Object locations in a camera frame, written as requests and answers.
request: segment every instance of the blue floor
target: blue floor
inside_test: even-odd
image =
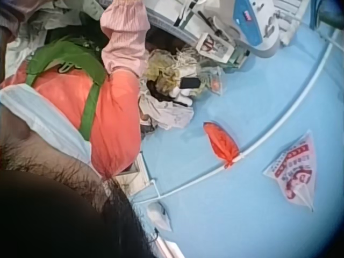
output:
[[[203,122],[220,124],[241,151],[254,143],[305,87],[325,48],[317,34],[301,27],[291,45],[272,58],[251,57],[242,72],[225,75],[223,95],[203,95],[187,128],[147,137],[142,150],[160,192],[220,165]],[[343,72],[343,55],[333,49],[305,101],[259,149],[217,176],[163,199],[174,231],[161,231],[162,237],[176,242],[186,258],[312,257],[344,216]],[[308,129],[317,154],[313,213],[287,202],[277,183],[262,174]],[[153,196],[148,189],[135,200]],[[143,220],[145,207],[138,206]],[[152,230],[148,221],[147,230]]]

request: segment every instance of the green strap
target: green strap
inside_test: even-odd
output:
[[[79,132],[84,140],[91,137],[99,92],[103,85],[106,72],[102,64],[85,48],[69,41],[57,41],[38,49],[32,56],[26,68],[26,84],[32,86],[37,77],[54,61],[69,62],[81,67],[93,80],[81,117]]]

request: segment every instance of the pink sleeve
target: pink sleeve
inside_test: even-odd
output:
[[[147,66],[145,39],[149,29],[142,0],[114,0],[101,17],[101,27],[110,38],[102,51],[107,72],[126,68],[140,77]]]
[[[9,42],[18,33],[20,23],[27,21],[39,6],[51,0],[1,0],[0,26],[11,32]]]

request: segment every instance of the red bag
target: red bag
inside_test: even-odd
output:
[[[225,168],[231,166],[233,159],[239,155],[234,140],[217,124],[206,122],[203,128],[217,157],[225,160]]]

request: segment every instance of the black phone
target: black phone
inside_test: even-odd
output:
[[[180,89],[198,89],[200,87],[199,78],[183,77],[181,79]]]

